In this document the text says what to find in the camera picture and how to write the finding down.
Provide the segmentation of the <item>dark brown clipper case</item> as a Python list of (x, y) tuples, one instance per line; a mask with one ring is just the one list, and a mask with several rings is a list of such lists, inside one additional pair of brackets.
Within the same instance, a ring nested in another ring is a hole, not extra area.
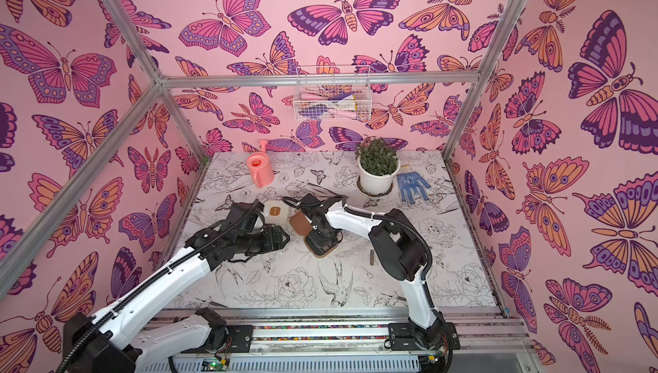
[(342, 232), (319, 215), (310, 220), (302, 212), (297, 212), (289, 218), (289, 224), (296, 234), (304, 237), (307, 249), (318, 258), (334, 251), (343, 240)]

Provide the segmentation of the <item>cream clipper case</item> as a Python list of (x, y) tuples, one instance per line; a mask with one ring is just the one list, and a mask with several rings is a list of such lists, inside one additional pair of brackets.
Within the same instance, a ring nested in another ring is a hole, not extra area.
[(263, 216), (267, 225), (285, 225), (289, 213), (290, 207), (283, 201), (271, 200), (264, 203)]

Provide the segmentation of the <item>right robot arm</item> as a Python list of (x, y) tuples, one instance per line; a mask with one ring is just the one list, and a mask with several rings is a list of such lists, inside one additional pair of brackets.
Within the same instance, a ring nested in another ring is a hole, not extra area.
[(382, 268), (401, 285), (408, 309), (407, 336), (416, 347), (444, 354), (459, 350), (456, 327), (445, 320), (428, 288), (434, 263), (431, 250), (401, 210), (376, 213), (354, 208), (346, 196), (320, 201), (308, 194), (285, 203), (301, 212), (310, 225), (305, 244), (315, 256), (325, 256), (338, 246), (344, 232), (370, 242)]

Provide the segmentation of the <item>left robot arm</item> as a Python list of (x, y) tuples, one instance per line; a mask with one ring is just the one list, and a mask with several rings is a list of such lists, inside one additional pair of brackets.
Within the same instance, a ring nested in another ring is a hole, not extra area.
[(160, 270), (92, 316), (77, 314), (64, 326), (59, 372), (136, 372), (190, 349), (224, 351), (231, 343), (226, 320), (208, 308), (180, 322), (144, 327), (178, 294), (237, 255), (280, 251), (290, 236), (267, 224), (259, 201), (235, 203), (229, 215), (190, 237)]

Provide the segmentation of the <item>pink watering can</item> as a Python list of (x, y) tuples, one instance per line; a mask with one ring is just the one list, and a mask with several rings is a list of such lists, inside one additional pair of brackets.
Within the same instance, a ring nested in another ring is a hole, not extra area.
[(266, 139), (259, 141), (260, 148), (252, 152), (247, 159), (247, 167), (250, 172), (251, 178), (257, 188), (264, 188), (274, 181), (274, 170), (272, 162), (267, 153)]

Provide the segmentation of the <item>white potted green plant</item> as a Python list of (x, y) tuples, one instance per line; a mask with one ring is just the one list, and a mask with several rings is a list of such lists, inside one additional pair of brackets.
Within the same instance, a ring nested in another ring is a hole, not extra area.
[(368, 139), (356, 149), (359, 186), (370, 196), (388, 194), (400, 169), (396, 149), (382, 138)]

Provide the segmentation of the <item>blue gardening glove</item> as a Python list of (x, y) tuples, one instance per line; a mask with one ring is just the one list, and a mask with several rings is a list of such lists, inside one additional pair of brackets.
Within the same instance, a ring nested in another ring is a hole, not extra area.
[(431, 185), (418, 172), (405, 172), (397, 176), (399, 195), (402, 203), (414, 204), (416, 198), (428, 201), (427, 190)]

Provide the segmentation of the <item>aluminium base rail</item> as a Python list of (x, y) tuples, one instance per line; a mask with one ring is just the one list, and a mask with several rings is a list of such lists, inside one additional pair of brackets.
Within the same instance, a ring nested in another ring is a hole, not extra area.
[(449, 307), (449, 339), (421, 348), (403, 308), (217, 309), (224, 346), (198, 344), (190, 309), (158, 313), (133, 345), (149, 345), (140, 372), (540, 372), (521, 321), (495, 307)]

